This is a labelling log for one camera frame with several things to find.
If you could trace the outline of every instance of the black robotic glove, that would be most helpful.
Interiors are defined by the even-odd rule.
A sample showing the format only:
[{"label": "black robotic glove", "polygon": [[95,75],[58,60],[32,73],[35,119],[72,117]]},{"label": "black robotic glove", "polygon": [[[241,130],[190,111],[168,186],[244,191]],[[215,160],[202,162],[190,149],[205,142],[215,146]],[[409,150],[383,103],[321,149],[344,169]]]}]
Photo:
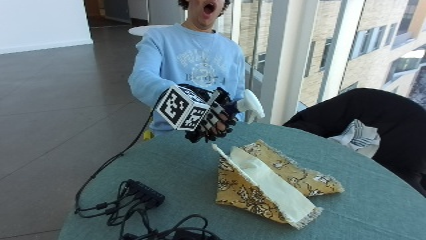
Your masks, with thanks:
[{"label": "black robotic glove", "polygon": [[236,125],[236,114],[240,112],[237,103],[231,101],[229,93],[223,88],[212,92],[190,84],[180,84],[180,86],[191,89],[211,105],[196,130],[187,131],[186,138],[196,143],[202,138],[205,138],[208,142],[215,141],[217,137],[225,137],[232,132],[232,126]]}]

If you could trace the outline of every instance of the person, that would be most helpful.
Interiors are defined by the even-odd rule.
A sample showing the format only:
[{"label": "person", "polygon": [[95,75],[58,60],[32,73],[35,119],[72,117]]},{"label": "person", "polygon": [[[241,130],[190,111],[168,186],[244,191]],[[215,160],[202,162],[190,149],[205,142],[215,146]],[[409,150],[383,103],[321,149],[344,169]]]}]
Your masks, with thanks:
[{"label": "person", "polygon": [[[224,14],[231,0],[179,0],[188,10],[184,23],[152,28],[136,47],[139,53],[130,85],[134,96],[155,107],[171,86],[187,84],[208,91],[223,88],[232,101],[244,97],[245,59],[240,46],[213,30],[216,19]],[[174,130],[158,112],[151,130],[155,136]],[[216,128],[224,131],[219,122]]]},{"label": "person", "polygon": [[329,138],[355,119],[377,128],[381,142],[372,158],[426,197],[426,110],[411,99],[359,88],[299,112],[284,126]]}]

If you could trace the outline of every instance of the open mouth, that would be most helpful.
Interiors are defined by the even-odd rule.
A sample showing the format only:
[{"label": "open mouth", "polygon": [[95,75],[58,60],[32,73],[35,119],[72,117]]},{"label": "open mouth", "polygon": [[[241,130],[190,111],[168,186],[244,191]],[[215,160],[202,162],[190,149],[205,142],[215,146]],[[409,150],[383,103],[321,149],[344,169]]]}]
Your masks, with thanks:
[{"label": "open mouth", "polygon": [[215,3],[208,3],[204,6],[204,13],[211,14],[211,13],[215,12],[215,10],[216,10],[216,4]]}]

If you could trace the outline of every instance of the light blue sweatshirt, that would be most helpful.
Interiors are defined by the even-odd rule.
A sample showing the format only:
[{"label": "light blue sweatshirt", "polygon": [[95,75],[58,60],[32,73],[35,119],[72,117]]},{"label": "light blue sweatshirt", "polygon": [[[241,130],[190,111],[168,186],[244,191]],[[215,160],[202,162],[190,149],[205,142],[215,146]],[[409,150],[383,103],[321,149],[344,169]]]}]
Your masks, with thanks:
[{"label": "light blue sweatshirt", "polygon": [[[135,97],[152,108],[175,84],[191,84],[211,91],[221,87],[232,100],[243,98],[244,54],[221,34],[192,31],[175,24],[150,29],[136,47],[130,84]],[[158,112],[151,129],[156,136],[174,130]]]}]

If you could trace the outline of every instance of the floor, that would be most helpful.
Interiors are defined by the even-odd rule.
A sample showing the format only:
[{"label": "floor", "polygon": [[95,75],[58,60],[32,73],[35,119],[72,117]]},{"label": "floor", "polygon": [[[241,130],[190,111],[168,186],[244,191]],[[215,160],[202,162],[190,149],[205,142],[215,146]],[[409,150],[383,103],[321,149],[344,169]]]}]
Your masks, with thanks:
[{"label": "floor", "polygon": [[127,82],[140,41],[128,29],[0,55],[0,239],[58,239],[80,186],[140,131],[150,108]]}]

